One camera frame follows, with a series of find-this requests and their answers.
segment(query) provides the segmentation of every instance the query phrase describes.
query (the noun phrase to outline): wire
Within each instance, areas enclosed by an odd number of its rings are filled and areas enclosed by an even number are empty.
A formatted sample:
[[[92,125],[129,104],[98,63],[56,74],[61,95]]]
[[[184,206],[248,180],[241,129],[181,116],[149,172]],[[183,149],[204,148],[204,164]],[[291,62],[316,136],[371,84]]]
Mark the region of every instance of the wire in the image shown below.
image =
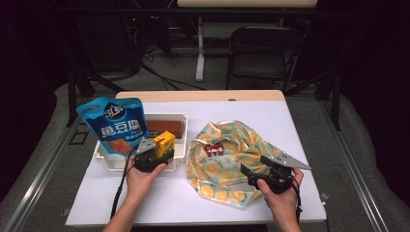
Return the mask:
[[[133,147],[131,149],[131,151],[128,154],[127,160],[126,160],[126,164],[124,166],[124,171],[123,171],[123,177],[121,178],[121,183],[120,186],[117,189],[117,193],[115,193],[115,198],[114,198],[114,202],[112,203],[112,209],[111,209],[111,217],[114,217],[116,211],[117,211],[117,205],[118,205],[118,199],[120,199],[120,195],[121,195],[121,191],[123,190],[123,184],[124,181],[126,179],[126,176],[128,174],[128,172],[133,168],[133,166],[127,170],[128,167],[128,163],[130,162],[130,157],[132,155],[132,153],[137,149],[138,145],[136,145],[135,147]]]
[[[146,65],[145,65],[144,63],[142,63],[142,62],[141,62],[141,68],[143,68],[143,69],[145,69],[146,71],[152,73],[153,75],[159,77],[162,81],[164,81],[164,82],[166,82],[167,84],[171,85],[171,86],[174,87],[176,90],[182,90],[182,89],[180,89],[179,87],[177,87],[176,85],[174,85],[174,84],[171,83],[171,82],[188,85],[188,86],[190,86],[190,87],[193,87],[193,88],[196,88],[196,89],[199,89],[199,90],[206,90],[206,89],[201,88],[201,87],[196,86],[196,85],[191,85],[191,84],[188,84],[188,83],[186,83],[186,82],[182,82],[182,81],[178,81],[178,80],[174,80],[174,79],[170,79],[170,78],[166,78],[166,77],[164,77],[164,76],[161,76],[161,75],[159,75],[157,72],[155,72],[153,69],[151,69],[150,67],[146,66]]]
[[[296,179],[295,179],[294,177],[292,177],[292,182],[291,182],[291,181],[289,181],[288,178],[286,178],[285,176],[283,176],[283,174],[281,174],[281,173],[278,172],[277,170],[272,169],[272,168],[271,168],[271,170],[273,170],[277,175],[279,175],[281,178],[283,178],[283,179],[286,181],[286,183],[289,184],[290,187],[292,187],[292,188],[295,190],[296,197],[297,197],[296,220],[297,220],[298,223],[299,223],[299,218],[300,218],[301,212],[303,211],[303,210],[302,210],[301,194],[300,194],[300,192],[299,192],[299,190],[300,190],[299,183],[296,181]]]

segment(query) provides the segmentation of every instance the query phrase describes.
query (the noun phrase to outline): chair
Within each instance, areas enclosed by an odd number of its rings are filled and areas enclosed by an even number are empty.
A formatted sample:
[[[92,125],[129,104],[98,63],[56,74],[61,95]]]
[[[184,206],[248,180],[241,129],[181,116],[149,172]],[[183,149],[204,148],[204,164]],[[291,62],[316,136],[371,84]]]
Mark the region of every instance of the chair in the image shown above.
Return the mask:
[[[304,43],[304,35],[294,28],[246,26],[230,38],[225,89],[231,78],[283,81],[285,92],[291,71]]]

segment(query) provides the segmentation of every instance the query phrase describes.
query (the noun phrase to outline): human arm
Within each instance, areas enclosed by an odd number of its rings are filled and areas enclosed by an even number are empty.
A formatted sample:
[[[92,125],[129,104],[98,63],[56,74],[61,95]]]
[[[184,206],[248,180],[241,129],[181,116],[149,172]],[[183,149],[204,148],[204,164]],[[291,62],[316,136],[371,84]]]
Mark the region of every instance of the human arm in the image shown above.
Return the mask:
[[[155,178],[163,172],[166,164],[157,166],[153,172],[146,173],[132,167],[134,156],[130,158],[127,174],[127,196],[103,231],[131,231],[136,212],[151,189]]]
[[[294,168],[293,173],[295,174],[293,185],[299,187],[304,178],[304,173],[299,168]],[[297,196],[295,190],[290,188],[281,194],[275,194],[264,180],[259,179],[257,184],[265,195],[266,204],[269,209],[271,209],[274,220],[280,230],[283,232],[301,231],[298,220],[296,219]]]

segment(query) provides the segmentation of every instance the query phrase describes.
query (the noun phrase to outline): blue snack bag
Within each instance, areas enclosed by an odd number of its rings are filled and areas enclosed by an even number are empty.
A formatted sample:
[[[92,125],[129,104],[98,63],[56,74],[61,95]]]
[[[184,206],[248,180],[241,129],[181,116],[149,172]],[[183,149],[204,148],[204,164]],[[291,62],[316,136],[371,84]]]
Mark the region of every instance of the blue snack bag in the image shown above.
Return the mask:
[[[142,102],[137,98],[101,97],[76,109],[109,154],[127,156],[149,135]]]

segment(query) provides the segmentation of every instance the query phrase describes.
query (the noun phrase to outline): floral cloth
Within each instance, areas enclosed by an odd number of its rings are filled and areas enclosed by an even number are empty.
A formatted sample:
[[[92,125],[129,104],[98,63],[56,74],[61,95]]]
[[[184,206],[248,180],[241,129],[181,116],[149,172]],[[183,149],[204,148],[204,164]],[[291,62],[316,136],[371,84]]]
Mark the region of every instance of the floral cloth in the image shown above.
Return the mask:
[[[239,121],[209,122],[190,143],[188,180],[208,199],[245,207],[261,192],[254,187],[235,186],[248,182],[241,173],[241,163],[251,172],[266,175],[269,167],[260,162],[260,156],[274,157],[280,152]]]

